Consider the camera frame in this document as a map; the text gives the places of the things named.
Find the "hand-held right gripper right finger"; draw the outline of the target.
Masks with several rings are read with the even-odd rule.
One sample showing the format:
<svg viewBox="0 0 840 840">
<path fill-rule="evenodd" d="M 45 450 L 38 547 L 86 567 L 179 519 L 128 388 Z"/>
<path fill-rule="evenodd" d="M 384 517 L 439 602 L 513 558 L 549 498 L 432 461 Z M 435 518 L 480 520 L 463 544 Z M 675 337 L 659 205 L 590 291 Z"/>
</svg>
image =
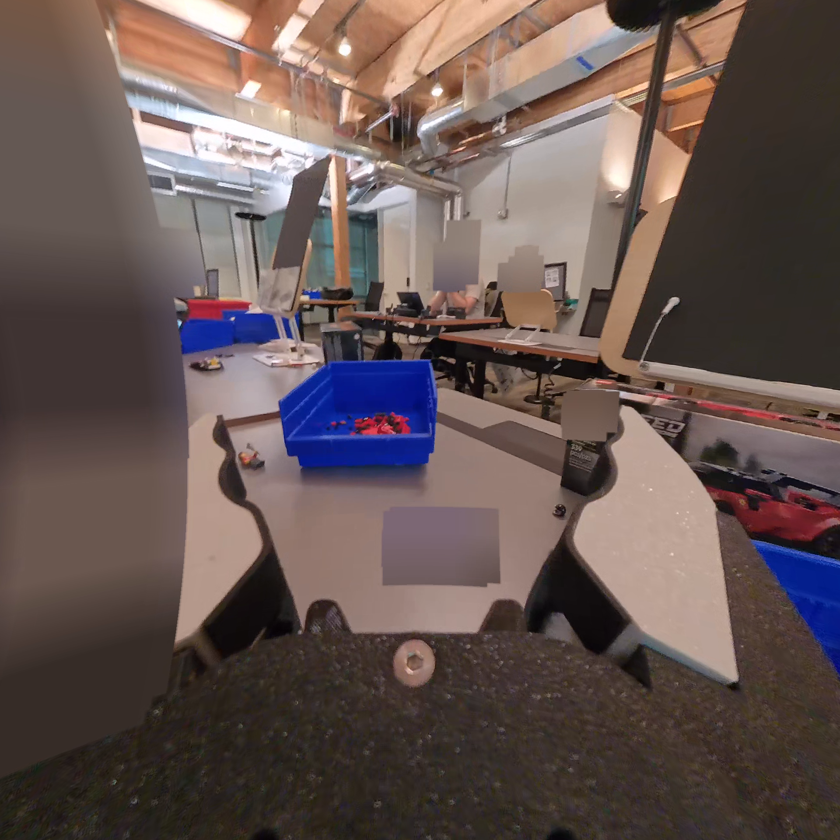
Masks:
<svg viewBox="0 0 840 840">
<path fill-rule="evenodd" d="M 718 512 L 687 463 L 630 407 L 602 449 L 602 484 L 570 514 L 524 608 L 650 686 L 647 652 L 739 684 Z"/>
</svg>

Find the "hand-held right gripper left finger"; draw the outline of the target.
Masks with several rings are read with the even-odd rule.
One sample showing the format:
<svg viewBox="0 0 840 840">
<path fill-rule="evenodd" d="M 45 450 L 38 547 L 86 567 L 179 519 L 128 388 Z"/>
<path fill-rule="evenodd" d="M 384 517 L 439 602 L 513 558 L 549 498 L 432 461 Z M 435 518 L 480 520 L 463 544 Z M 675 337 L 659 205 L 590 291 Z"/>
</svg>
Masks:
<svg viewBox="0 0 840 840">
<path fill-rule="evenodd" d="M 247 497 L 224 419 L 189 428 L 182 593 L 174 656 L 217 666 L 301 620 L 263 513 Z"/>
</svg>

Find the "blue plastic bin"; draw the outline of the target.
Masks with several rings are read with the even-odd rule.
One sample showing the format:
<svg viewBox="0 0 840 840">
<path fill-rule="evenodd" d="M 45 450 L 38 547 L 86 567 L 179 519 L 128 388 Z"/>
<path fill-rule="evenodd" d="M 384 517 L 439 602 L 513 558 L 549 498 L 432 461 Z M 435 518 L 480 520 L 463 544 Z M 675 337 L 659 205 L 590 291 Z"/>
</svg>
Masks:
<svg viewBox="0 0 840 840">
<path fill-rule="evenodd" d="M 219 350 L 235 344 L 235 323 L 232 319 L 185 320 L 179 331 L 182 354 Z"/>
<path fill-rule="evenodd" d="M 770 542 L 752 544 L 839 672 L 839 562 Z"/>
<path fill-rule="evenodd" d="M 438 390 L 428 360 L 325 364 L 279 406 L 287 453 L 302 468 L 421 466 L 434 452 Z M 375 413 L 407 416 L 412 433 L 350 436 L 321 429 L 344 415 Z"/>
<path fill-rule="evenodd" d="M 294 330 L 287 319 L 277 321 L 274 316 L 262 311 L 223 309 L 222 320 L 233 324 L 234 343 L 263 344 L 294 337 Z"/>
</svg>

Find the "pile of red black lego pieces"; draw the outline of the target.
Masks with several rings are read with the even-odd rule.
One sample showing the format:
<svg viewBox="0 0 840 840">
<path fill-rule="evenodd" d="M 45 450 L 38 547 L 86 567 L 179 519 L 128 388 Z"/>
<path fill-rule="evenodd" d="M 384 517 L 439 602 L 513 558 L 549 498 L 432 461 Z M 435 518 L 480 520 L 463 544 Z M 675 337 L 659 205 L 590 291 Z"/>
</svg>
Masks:
<svg viewBox="0 0 840 840">
<path fill-rule="evenodd" d="M 350 436 L 402 436 L 413 431 L 408 417 L 399 413 L 348 414 L 323 423 L 321 429 L 326 434 Z"/>
</svg>

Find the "lego box with red car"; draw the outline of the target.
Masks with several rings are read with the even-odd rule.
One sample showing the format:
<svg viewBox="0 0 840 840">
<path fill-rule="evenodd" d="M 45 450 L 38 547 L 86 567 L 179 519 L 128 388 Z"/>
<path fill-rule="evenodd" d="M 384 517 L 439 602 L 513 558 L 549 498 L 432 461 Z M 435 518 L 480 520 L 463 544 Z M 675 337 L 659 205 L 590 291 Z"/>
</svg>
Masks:
<svg viewBox="0 0 840 840">
<path fill-rule="evenodd" d="M 773 413 L 612 381 L 618 394 L 699 478 L 717 509 L 754 539 L 838 560 L 838 420 Z"/>
</svg>

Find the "wooden edged desk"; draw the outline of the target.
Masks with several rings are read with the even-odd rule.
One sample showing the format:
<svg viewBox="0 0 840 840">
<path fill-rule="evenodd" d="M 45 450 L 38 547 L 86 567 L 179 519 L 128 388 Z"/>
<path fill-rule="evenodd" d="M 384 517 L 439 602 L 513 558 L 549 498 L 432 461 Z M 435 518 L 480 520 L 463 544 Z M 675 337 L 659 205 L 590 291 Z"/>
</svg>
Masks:
<svg viewBox="0 0 840 840">
<path fill-rule="evenodd" d="M 438 337 L 451 343 L 480 347 L 493 352 L 537 354 L 545 358 L 568 359 L 594 364 L 601 359 L 599 339 L 543 331 L 540 343 L 516 344 L 503 339 L 511 329 L 476 329 L 442 332 Z"/>
<path fill-rule="evenodd" d="M 362 323 L 376 323 L 381 329 L 402 324 L 404 326 L 425 326 L 449 330 L 471 330 L 483 328 L 497 328 L 502 324 L 501 318 L 420 318 L 384 314 L 372 311 L 357 311 L 348 320 Z"/>
</svg>

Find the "black box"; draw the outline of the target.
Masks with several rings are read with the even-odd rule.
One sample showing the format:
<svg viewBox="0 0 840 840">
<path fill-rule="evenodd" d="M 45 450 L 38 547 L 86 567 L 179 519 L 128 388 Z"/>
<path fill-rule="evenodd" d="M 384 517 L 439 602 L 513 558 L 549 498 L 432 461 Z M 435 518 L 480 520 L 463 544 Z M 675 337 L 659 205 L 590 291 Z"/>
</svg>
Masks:
<svg viewBox="0 0 840 840">
<path fill-rule="evenodd" d="M 322 354 L 325 364 L 364 361 L 363 331 L 359 324 L 345 320 L 320 325 Z"/>
</svg>

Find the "red plastic bin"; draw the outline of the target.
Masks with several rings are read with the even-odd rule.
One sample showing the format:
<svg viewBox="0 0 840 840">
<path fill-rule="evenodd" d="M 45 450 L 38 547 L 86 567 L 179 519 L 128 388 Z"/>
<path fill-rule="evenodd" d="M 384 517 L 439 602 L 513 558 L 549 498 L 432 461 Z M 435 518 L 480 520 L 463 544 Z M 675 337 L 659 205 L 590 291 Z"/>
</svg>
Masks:
<svg viewBox="0 0 840 840">
<path fill-rule="evenodd" d="M 232 298 L 189 298 L 185 301 L 190 320 L 225 320 L 251 308 L 250 301 Z"/>
</svg>

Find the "black panel on wooden board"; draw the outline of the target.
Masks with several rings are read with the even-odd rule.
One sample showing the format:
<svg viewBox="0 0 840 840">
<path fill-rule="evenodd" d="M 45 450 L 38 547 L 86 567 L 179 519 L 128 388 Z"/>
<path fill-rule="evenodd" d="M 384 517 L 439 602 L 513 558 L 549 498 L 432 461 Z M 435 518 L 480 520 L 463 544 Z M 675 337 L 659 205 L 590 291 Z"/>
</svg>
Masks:
<svg viewBox="0 0 840 840">
<path fill-rule="evenodd" d="M 615 373 L 838 413 L 839 3 L 747 2 L 677 196 L 636 227 Z"/>
<path fill-rule="evenodd" d="M 259 308 L 274 319 L 286 342 L 282 353 L 295 361 L 305 358 L 297 314 L 312 258 L 310 233 L 330 163 L 327 156 L 293 178 L 271 265 L 259 274 Z"/>
</svg>

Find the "black floor lamp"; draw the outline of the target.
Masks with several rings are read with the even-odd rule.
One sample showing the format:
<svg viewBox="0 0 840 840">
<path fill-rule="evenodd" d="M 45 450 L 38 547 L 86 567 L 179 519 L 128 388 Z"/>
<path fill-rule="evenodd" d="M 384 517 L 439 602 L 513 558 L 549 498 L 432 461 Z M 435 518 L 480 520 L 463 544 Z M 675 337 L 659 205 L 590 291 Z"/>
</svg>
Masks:
<svg viewBox="0 0 840 840">
<path fill-rule="evenodd" d="M 610 289 L 614 289 L 621 273 L 629 242 L 637 222 L 641 205 L 648 163 L 653 149 L 665 75 L 676 25 L 680 18 L 681 2 L 671 1 L 609 1 L 606 10 L 616 26 L 627 31 L 640 31 L 658 27 L 652 68 L 649 75 L 647 97 L 635 156 L 632 177 L 626 190 L 621 232 L 616 248 L 616 259 Z"/>
</svg>

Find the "wooden post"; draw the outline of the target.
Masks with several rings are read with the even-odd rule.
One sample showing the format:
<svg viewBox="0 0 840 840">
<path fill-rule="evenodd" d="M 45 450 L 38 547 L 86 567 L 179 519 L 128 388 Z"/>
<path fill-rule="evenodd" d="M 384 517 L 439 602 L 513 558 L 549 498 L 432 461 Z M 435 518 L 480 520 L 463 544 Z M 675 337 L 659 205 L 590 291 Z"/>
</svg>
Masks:
<svg viewBox="0 0 840 840">
<path fill-rule="evenodd" d="M 329 165 L 330 208 L 332 221 L 333 285 L 352 288 L 350 273 L 350 223 L 348 213 L 347 161 L 331 155 Z"/>
</svg>

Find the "silver air duct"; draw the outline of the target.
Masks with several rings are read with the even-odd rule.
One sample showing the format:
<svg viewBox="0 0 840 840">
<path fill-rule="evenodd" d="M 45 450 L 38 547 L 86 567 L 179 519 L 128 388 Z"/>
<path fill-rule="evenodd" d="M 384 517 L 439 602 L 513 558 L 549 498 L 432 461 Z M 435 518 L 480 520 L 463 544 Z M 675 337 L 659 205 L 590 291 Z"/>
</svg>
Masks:
<svg viewBox="0 0 840 840">
<path fill-rule="evenodd" d="M 427 157 L 441 154 L 438 135 L 461 121 L 465 115 L 465 100 L 460 98 L 447 106 L 426 113 L 417 123 L 416 134 Z M 389 161 L 377 161 L 362 166 L 346 176 L 351 191 L 369 192 L 374 186 L 407 186 L 418 192 L 432 193 L 454 201 L 461 199 L 463 190 L 456 182 L 422 174 Z"/>
</svg>

